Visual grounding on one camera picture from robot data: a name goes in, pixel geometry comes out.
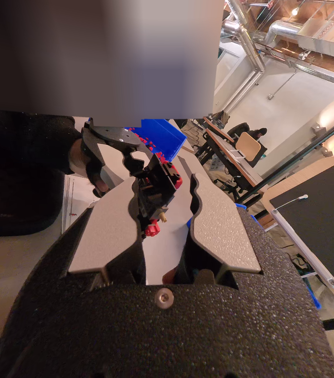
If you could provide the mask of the person's left hand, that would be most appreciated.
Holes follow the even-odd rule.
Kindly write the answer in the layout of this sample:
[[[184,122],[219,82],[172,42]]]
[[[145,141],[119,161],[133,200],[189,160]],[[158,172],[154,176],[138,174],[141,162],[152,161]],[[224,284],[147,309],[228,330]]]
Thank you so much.
[[[108,191],[108,185],[102,180],[99,173],[93,171],[93,164],[90,163],[90,156],[86,155],[82,148],[83,139],[77,139],[69,150],[68,160],[70,170],[79,177],[87,178],[94,186],[95,196],[101,198]]]

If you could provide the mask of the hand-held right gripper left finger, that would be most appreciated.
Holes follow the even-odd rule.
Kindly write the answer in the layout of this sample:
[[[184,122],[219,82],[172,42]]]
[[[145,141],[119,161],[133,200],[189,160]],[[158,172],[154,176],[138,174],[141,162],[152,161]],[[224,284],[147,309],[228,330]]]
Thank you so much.
[[[68,272],[132,270],[143,260],[135,177],[95,202]]]

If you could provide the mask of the silver round duct pipe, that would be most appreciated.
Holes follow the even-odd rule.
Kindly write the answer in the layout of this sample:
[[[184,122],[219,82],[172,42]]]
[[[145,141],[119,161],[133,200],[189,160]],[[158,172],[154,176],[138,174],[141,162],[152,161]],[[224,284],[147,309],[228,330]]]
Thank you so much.
[[[217,60],[213,112],[228,114],[265,72],[264,62],[247,29],[240,1],[226,1]]]

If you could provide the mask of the large silver ventilation duct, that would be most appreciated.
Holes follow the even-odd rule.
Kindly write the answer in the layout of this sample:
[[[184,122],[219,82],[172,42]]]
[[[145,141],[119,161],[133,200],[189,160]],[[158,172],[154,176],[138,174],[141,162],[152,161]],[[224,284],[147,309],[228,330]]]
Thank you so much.
[[[334,57],[334,21],[311,18],[304,24],[278,20],[265,36],[270,44],[276,36],[295,40],[300,48]]]

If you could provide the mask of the pile of red lego pieces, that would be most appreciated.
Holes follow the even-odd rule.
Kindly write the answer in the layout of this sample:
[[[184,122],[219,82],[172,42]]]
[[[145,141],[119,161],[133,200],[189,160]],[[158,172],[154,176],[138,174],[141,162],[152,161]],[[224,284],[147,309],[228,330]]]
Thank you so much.
[[[147,127],[125,127],[126,134],[134,135],[137,138],[139,144],[135,147],[136,151],[141,151],[151,156],[150,154],[156,155],[161,162],[165,162],[165,156],[162,151],[154,144],[154,139],[150,136],[150,130]]]

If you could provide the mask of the person's black pants leg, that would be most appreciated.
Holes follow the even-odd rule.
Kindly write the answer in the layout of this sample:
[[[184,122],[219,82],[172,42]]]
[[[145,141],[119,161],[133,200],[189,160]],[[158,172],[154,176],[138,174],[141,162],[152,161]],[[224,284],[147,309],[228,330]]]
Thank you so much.
[[[58,218],[65,175],[47,171],[0,178],[0,237],[38,233]]]

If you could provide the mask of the light wood rounded frame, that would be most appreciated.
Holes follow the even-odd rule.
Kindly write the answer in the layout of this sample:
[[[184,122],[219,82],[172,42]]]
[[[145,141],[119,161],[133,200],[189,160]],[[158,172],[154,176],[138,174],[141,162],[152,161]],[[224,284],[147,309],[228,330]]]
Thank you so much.
[[[268,188],[261,199],[262,204],[269,213],[272,213],[274,207],[270,203],[271,199],[291,190],[292,188],[311,179],[332,166],[334,166],[334,157],[323,158],[315,161],[292,176],[289,176],[286,179],[276,183],[274,186]]]

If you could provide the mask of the blue plastic bin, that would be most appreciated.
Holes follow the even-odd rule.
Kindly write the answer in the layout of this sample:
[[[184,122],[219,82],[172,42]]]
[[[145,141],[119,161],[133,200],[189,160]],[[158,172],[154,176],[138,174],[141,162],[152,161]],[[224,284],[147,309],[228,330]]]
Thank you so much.
[[[241,204],[237,204],[237,203],[236,203],[235,205],[236,205],[236,207],[238,207],[238,208],[242,208],[242,209],[244,209],[244,210],[247,210],[247,208],[246,208],[245,205],[241,205]],[[191,225],[191,220],[192,220],[192,219],[193,219],[193,217],[191,217],[191,218],[188,220],[188,222],[186,223],[188,229],[190,229],[190,225]],[[317,309],[321,309],[321,304],[320,304],[319,300],[316,298],[316,296],[314,295],[313,291],[311,290],[310,285],[309,285],[309,284],[306,284],[306,287],[307,287],[307,289],[308,289],[308,292],[309,292],[310,295],[311,295],[311,298],[312,298],[312,300],[313,300],[313,303],[314,303],[315,307],[316,307]]]
[[[98,139],[121,146],[136,147],[139,142],[134,135],[126,134],[124,127],[95,126],[93,118],[84,125]],[[154,144],[164,153],[165,160],[172,161],[182,148],[187,137],[165,119],[143,119],[141,126],[150,130]]]

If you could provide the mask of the light wood chair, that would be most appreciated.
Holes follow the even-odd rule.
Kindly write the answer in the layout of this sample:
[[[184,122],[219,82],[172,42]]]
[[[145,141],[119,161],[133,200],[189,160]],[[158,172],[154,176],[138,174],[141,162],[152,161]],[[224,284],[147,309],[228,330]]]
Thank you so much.
[[[236,160],[245,159],[247,161],[252,161],[259,153],[261,145],[247,132],[243,132],[236,144],[235,150],[238,152],[239,156],[235,157]]]

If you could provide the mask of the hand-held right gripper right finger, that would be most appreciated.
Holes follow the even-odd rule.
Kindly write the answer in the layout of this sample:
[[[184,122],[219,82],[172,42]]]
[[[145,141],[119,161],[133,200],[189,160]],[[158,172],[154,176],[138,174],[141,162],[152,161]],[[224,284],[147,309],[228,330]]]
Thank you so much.
[[[191,175],[190,236],[193,242],[221,266],[238,272],[261,272],[235,203],[212,181]]]

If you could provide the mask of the wooden office desk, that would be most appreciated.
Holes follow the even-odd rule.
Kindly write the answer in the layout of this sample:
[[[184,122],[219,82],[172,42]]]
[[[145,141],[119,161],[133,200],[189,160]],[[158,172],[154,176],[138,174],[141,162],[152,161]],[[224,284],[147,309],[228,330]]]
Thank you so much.
[[[204,165],[213,155],[217,155],[239,188],[245,191],[254,188],[262,181],[262,178],[245,159],[235,159],[239,156],[235,150],[236,141],[222,129],[219,129],[212,120],[207,117],[203,119],[207,123],[206,134],[204,135],[206,143],[196,153],[196,156],[200,156],[203,152],[206,153],[200,160],[201,165]]]

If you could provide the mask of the black felt panel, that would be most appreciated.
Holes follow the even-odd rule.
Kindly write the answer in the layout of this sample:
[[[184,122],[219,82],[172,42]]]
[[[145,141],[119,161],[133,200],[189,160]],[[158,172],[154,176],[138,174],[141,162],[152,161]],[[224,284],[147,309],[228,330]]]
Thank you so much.
[[[270,203],[334,276],[334,166]]]

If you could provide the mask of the silver panel rail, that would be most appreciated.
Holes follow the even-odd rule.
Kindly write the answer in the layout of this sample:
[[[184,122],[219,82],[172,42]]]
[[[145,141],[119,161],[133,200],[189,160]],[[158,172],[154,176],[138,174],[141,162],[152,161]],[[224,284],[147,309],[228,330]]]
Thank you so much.
[[[324,264],[319,260],[319,258],[316,257],[316,255],[313,252],[311,252],[309,247],[303,242],[303,240],[298,236],[298,234],[295,232],[292,226],[286,221],[286,219],[280,213],[279,209],[272,208],[271,213],[273,215],[273,218],[277,221],[277,223],[285,230],[285,232],[289,235],[294,244],[300,249],[301,254],[309,262],[309,264],[315,270],[315,272],[321,277],[321,279],[325,282],[325,284],[328,287],[334,289],[334,276],[324,266]]]

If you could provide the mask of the black red lego car model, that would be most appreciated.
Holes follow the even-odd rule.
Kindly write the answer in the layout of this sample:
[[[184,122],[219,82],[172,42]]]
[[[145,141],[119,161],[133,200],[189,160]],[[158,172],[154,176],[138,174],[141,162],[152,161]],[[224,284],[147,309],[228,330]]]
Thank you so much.
[[[141,238],[154,237],[160,232],[159,221],[165,223],[168,205],[182,184],[182,177],[172,162],[152,155],[147,166],[130,155],[129,171],[136,177],[136,194],[139,206],[138,220]]]

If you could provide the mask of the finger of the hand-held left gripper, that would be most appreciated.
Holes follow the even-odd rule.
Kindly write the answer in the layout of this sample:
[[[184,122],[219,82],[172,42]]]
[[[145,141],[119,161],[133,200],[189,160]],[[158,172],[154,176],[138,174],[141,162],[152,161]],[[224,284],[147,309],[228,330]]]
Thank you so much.
[[[121,151],[108,144],[98,144],[98,150],[102,160],[99,176],[110,190],[135,176],[125,167],[125,157]]]
[[[146,153],[137,150],[137,151],[132,152],[131,156],[132,156],[133,159],[142,161],[143,166],[148,165],[148,156],[147,156]]]

